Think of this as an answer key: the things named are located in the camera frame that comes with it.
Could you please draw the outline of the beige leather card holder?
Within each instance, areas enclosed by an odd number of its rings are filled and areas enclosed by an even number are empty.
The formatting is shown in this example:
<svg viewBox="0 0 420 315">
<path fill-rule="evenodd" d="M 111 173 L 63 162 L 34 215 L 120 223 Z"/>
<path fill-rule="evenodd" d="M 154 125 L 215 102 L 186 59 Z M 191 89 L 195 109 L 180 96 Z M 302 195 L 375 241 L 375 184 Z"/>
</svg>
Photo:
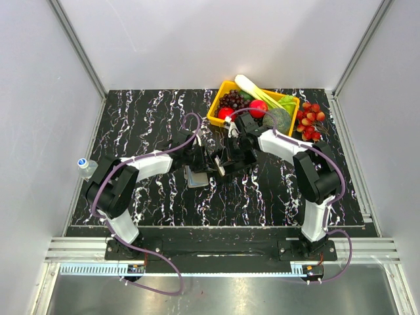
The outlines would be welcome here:
<svg viewBox="0 0 420 315">
<path fill-rule="evenodd" d="M 195 173 L 187 165 L 184 166 L 184 178 L 189 188 L 199 188 L 209 184 L 207 173 Z"/>
</svg>

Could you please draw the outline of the white card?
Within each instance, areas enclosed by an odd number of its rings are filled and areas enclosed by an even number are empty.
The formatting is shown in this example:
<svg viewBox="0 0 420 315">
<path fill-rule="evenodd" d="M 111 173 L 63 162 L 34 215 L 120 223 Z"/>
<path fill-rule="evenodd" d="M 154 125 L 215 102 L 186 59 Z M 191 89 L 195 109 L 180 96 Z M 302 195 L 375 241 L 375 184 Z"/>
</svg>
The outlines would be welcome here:
<svg viewBox="0 0 420 315">
<path fill-rule="evenodd" d="M 220 161 L 219 157 L 216 156 L 214 158 L 214 161 L 215 161 L 215 165 L 216 165 L 216 167 L 218 169 L 218 172 L 219 172 L 220 176 L 224 177 L 225 174 L 226 174 L 226 172 L 225 172 L 224 167 L 221 165 L 221 161 Z"/>
</svg>

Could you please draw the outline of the black plastic card box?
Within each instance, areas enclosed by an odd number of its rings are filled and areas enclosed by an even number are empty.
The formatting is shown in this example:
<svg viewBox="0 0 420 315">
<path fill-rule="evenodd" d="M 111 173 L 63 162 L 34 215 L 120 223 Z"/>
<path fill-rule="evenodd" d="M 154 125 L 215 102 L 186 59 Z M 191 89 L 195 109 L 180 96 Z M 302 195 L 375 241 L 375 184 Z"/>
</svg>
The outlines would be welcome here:
<svg viewBox="0 0 420 315">
<path fill-rule="evenodd" d="M 215 165 L 214 158 L 218 156 L 220 159 L 221 165 L 225 169 L 225 177 L 230 175 L 235 175 L 236 173 L 248 170 L 257 164 L 257 155 L 252 150 L 247 151 L 232 151 L 228 148 L 222 148 L 211 155 L 215 169 L 218 172 L 218 169 Z"/>
</svg>

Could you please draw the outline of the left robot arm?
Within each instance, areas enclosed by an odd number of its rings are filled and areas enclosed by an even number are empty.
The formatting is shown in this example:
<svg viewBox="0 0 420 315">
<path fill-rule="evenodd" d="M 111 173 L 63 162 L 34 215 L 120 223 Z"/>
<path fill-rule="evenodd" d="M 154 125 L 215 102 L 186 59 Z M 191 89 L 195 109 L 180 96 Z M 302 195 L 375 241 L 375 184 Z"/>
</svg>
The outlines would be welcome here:
<svg viewBox="0 0 420 315">
<path fill-rule="evenodd" d="M 213 170 L 201 131 L 183 129 L 164 148 L 137 157 L 103 157 L 83 193 L 93 216 L 104 219 L 120 239 L 119 251 L 127 259 L 135 259 L 142 252 L 140 232 L 129 214 L 136 183 L 182 169 L 188 187 L 209 184 L 207 174 Z"/>
</svg>

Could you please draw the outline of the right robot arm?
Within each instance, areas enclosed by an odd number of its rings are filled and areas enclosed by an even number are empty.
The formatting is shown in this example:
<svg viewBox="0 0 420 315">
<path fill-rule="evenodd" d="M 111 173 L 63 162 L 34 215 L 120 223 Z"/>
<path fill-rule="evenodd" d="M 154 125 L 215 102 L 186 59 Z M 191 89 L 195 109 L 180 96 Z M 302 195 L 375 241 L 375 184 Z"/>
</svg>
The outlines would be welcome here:
<svg viewBox="0 0 420 315">
<path fill-rule="evenodd" d="M 306 239 L 299 242 L 298 249 L 303 258 L 315 259 L 322 252 L 320 240 L 327 234 L 331 205 L 345 193 L 345 180 L 331 148 L 324 141 L 304 142 L 275 127 L 260 126 L 246 111 L 234 112 L 235 119 L 225 117 L 228 136 L 242 150 L 258 150 L 293 164 L 299 192 L 305 199 L 301 233 Z"/>
</svg>

